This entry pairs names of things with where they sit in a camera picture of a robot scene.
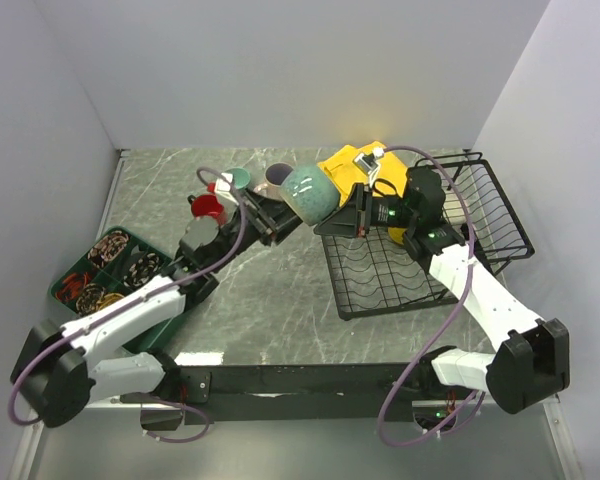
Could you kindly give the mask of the green glazed mug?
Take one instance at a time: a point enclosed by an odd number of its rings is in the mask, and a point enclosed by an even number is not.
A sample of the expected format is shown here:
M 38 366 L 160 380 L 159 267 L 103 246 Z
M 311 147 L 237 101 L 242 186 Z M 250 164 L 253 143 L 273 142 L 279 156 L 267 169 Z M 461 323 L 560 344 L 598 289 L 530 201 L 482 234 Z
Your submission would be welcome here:
M 298 167 L 279 187 L 280 196 L 307 225 L 314 226 L 334 212 L 340 192 L 317 165 Z

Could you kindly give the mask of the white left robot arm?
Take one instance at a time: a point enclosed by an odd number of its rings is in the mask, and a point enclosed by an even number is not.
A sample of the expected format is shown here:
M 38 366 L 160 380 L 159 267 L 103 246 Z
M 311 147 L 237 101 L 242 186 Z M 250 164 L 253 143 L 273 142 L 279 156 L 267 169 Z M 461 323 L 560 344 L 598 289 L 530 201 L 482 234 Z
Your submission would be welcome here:
M 159 402 L 180 388 L 178 365 L 166 354 L 142 352 L 114 358 L 115 350 L 150 328 L 197 307 L 217 287 L 214 275 L 255 243 L 276 245 L 301 224 L 283 201 L 241 194 L 225 223 L 202 216 L 192 220 L 175 259 L 123 299 L 61 326 L 33 327 L 11 373 L 10 420 L 22 396 L 49 428 L 62 426 L 92 402 L 116 395 L 147 393 Z

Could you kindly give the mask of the yellow mug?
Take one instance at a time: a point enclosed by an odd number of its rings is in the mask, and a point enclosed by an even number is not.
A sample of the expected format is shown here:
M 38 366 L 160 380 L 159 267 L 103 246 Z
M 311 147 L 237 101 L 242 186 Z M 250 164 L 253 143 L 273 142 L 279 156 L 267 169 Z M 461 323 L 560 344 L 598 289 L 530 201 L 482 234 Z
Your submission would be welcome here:
M 396 245 L 404 246 L 405 245 L 405 235 L 406 229 L 399 227 L 389 227 L 387 229 L 387 234 L 389 239 Z

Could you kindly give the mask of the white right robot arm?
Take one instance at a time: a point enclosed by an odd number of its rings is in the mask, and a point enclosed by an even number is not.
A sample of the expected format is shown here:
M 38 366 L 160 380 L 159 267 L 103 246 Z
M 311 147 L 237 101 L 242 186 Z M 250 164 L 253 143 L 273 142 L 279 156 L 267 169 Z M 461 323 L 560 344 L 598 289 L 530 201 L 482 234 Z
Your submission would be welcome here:
M 478 390 L 515 414 L 569 387 L 569 331 L 560 320 L 544 320 L 524 306 L 479 261 L 470 220 L 464 232 L 447 221 L 447 194 L 458 191 L 444 169 L 410 168 L 402 194 L 376 197 L 371 187 L 357 183 L 346 203 L 314 231 L 357 238 L 373 227 L 403 229 L 408 256 L 457 298 L 495 351 L 445 347 L 423 354 L 417 362 L 421 392 L 440 398 L 452 387 Z

